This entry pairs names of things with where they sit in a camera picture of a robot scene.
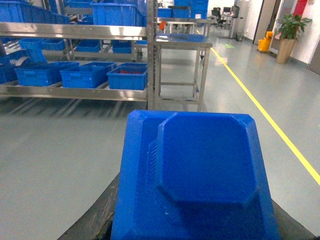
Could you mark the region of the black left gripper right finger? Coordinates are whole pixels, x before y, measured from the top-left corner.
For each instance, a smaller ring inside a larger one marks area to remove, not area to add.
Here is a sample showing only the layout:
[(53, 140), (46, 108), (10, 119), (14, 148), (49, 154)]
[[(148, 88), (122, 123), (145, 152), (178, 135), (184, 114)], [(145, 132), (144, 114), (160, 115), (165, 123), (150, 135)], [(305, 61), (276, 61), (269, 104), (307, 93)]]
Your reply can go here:
[(272, 200), (274, 216), (277, 221), (281, 240), (317, 240), (318, 236), (311, 233), (301, 223), (291, 217), (283, 208)]

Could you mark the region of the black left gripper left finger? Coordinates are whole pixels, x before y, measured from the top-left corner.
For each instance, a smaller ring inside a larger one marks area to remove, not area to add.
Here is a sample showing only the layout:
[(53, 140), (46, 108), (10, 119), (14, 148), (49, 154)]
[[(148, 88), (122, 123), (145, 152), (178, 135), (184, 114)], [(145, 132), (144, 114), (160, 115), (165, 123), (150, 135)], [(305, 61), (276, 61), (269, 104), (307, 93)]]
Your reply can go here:
[(109, 240), (118, 195), (116, 175), (94, 204), (60, 237), (60, 240)]

